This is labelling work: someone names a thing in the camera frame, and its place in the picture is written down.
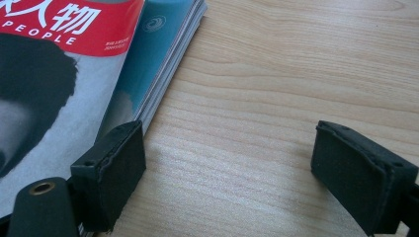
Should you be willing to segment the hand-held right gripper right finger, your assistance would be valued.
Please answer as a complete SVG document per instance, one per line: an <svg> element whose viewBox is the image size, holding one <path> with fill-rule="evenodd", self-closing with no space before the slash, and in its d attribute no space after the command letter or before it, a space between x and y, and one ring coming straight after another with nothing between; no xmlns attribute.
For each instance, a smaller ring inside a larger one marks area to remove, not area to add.
<svg viewBox="0 0 419 237"><path fill-rule="evenodd" d="M364 232L419 237L419 167L353 129L330 121L316 127L311 172Z"/></svg>

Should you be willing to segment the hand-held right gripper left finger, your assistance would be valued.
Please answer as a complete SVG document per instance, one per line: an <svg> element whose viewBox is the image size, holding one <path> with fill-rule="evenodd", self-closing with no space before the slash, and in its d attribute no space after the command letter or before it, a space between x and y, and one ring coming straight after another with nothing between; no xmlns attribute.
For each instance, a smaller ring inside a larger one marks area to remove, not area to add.
<svg viewBox="0 0 419 237"><path fill-rule="evenodd" d="M141 121L113 128L71 165L73 187L83 195L86 231L114 228L145 169Z"/></svg>

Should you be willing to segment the red banner portrait magazine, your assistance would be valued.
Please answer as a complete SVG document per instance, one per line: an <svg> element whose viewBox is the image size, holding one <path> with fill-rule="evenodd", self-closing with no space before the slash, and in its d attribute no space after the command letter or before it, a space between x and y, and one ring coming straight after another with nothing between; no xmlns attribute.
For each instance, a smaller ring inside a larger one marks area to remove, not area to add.
<svg viewBox="0 0 419 237"><path fill-rule="evenodd" d="M145 0L0 0L0 218L90 148Z"/></svg>

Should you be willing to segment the teal cover magazine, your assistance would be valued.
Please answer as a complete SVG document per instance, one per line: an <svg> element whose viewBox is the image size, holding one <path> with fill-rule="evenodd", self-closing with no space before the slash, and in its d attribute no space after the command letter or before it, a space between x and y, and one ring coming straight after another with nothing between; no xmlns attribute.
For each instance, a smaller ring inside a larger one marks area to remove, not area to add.
<svg viewBox="0 0 419 237"><path fill-rule="evenodd" d="M134 120L147 131L206 9L206 0L146 0L100 137Z"/></svg>

